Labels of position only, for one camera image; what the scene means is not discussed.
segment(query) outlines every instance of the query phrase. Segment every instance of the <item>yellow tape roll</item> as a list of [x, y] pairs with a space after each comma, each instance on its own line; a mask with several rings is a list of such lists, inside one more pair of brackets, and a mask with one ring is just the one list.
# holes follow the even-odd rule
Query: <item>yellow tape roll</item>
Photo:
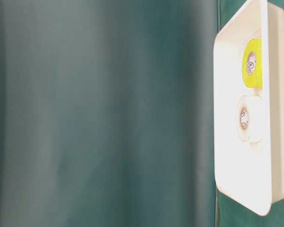
[[247, 87], [262, 88], [261, 39], [248, 42], [243, 56], [242, 77]]

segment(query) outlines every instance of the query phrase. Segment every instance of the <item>green fabric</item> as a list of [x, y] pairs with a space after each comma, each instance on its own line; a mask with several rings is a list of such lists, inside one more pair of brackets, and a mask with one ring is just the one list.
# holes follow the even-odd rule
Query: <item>green fabric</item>
[[[244, 0], [220, 0], [222, 27], [244, 2]], [[284, 9], [284, 0], [270, 2]], [[284, 227], [284, 200], [273, 204], [265, 217], [258, 216], [222, 193], [219, 193], [218, 202], [220, 227]]]
[[0, 0], [0, 227], [214, 225], [213, 0]]

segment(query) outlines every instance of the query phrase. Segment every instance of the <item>tape roll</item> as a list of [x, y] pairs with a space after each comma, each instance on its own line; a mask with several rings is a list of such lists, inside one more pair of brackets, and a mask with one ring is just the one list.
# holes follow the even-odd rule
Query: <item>tape roll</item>
[[238, 103], [237, 129], [243, 142], [258, 142], [263, 136], [264, 106], [260, 96], [242, 96]]
[[261, 39], [248, 42], [243, 55], [242, 77], [247, 87], [262, 88]]

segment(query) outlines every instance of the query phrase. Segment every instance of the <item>green curtain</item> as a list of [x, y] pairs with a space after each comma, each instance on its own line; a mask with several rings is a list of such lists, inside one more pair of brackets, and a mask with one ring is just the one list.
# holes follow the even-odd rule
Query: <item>green curtain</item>
[[[218, 0], [218, 14], [221, 27], [243, 5], [245, 0]], [[269, 2], [284, 9], [284, 0], [270, 0]], [[218, 220], [220, 227], [284, 227], [284, 200], [272, 205], [269, 214], [258, 216], [247, 208], [236, 203], [229, 197], [219, 193]]]
[[0, 0], [0, 227], [214, 226], [217, 26], [213, 0]]

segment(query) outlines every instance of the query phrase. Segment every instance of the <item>white tape roll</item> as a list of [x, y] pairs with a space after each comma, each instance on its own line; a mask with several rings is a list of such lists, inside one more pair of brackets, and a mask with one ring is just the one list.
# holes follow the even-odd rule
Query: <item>white tape roll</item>
[[242, 96], [238, 103], [237, 129], [243, 142], [258, 142], [263, 136], [264, 106], [260, 96]]

